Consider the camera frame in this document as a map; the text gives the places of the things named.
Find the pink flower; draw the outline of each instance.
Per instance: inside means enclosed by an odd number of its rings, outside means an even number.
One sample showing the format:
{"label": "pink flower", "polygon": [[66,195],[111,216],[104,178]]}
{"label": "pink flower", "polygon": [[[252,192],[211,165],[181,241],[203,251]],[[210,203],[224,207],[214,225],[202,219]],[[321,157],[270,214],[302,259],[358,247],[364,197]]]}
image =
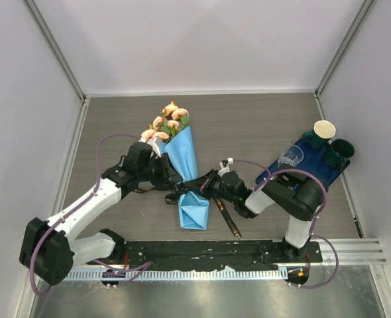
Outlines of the pink flower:
{"label": "pink flower", "polygon": [[142,134],[141,134],[141,138],[144,138],[145,140],[148,140],[150,139],[151,137],[153,137],[154,133],[156,131],[154,129],[147,129],[146,131],[144,131]]}
{"label": "pink flower", "polygon": [[178,129],[180,126],[178,121],[168,121],[168,127]]}
{"label": "pink flower", "polygon": [[153,121],[153,127],[157,130],[157,125],[163,123],[163,117],[157,116],[156,119]]}
{"label": "pink flower", "polygon": [[178,119],[179,117],[181,117],[182,115],[185,115],[185,114],[188,114],[188,116],[190,116],[190,114],[188,113],[188,111],[185,108],[178,108],[178,109],[176,109],[172,113],[172,118],[174,120],[176,120],[176,119]]}
{"label": "pink flower", "polygon": [[162,140],[168,140],[170,138],[170,136],[168,134],[166,134],[165,132],[162,132],[162,131],[158,131],[156,132],[153,137],[159,137],[161,138]]}
{"label": "pink flower", "polygon": [[172,114],[176,109],[178,109],[178,106],[176,105],[176,103],[174,101],[171,101],[168,106],[163,108],[162,114],[165,116],[168,116],[168,115]]}

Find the white wall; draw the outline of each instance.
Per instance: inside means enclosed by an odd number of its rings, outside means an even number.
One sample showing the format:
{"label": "white wall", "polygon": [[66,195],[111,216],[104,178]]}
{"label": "white wall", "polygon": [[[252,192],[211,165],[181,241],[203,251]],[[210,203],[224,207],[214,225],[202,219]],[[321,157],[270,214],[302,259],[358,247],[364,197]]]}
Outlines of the white wall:
{"label": "white wall", "polygon": [[362,0],[36,0],[86,93],[315,89]]}
{"label": "white wall", "polygon": [[391,268],[391,0],[377,1],[323,94],[338,135],[357,153],[348,179],[361,225]]}
{"label": "white wall", "polygon": [[17,0],[0,1],[0,318],[14,315],[26,224],[47,217],[80,102]]}

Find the dark green mug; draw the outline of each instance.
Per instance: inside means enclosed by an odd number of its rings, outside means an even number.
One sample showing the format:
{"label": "dark green mug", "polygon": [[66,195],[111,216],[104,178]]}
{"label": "dark green mug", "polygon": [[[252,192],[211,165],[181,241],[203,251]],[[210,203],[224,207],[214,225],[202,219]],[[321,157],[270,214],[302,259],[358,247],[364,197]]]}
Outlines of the dark green mug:
{"label": "dark green mug", "polygon": [[324,152],[325,163],[335,169],[341,169],[346,161],[355,154],[355,147],[344,139],[335,139]]}
{"label": "dark green mug", "polygon": [[312,130],[303,134],[302,140],[311,148],[319,149],[335,135],[335,127],[329,121],[317,121]]}

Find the blue wrapping paper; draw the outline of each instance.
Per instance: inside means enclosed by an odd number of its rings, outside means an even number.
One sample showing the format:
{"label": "blue wrapping paper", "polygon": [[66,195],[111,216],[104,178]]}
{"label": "blue wrapping paper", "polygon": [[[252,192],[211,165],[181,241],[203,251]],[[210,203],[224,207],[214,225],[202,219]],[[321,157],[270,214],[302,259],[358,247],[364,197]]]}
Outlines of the blue wrapping paper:
{"label": "blue wrapping paper", "polygon": [[[169,155],[170,162],[184,182],[198,178],[191,127],[178,133],[168,144],[163,143],[160,150]],[[209,200],[188,192],[180,196],[178,210],[181,228],[206,230]]]}

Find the gray table surface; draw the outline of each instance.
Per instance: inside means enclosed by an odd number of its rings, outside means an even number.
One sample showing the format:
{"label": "gray table surface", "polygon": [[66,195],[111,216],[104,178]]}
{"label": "gray table surface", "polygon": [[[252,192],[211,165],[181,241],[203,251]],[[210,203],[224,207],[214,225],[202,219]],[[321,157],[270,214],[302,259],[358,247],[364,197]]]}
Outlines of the gray table surface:
{"label": "gray table surface", "polygon": [[[99,139],[113,133],[139,135],[172,100],[190,111],[199,174],[218,168],[219,161],[228,157],[268,166],[285,145],[297,141],[320,120],[311,93],[93,98],[65,205],[95,183],[95,147]],[[133,141],[124,137],[108,140],[101,153],[102,170],[116,164]],[[234,164],[233,169],[247,186],[254,186],[254,179],[261,173],[250,164]],[[165,195],[159,191],[131,193],[92,222],[81,237],[109,228],[127,240],[233,238],[213,202],[206,231],[181,229],[178,208],[166,205]],[[288,214],[277,205],[249,220],[238,216],[231,204],[227,207],[245,239],[280,239],[286,232]],[[340,179],[330,187],[329,205],[315,232],[331,239],[358,237]]]}

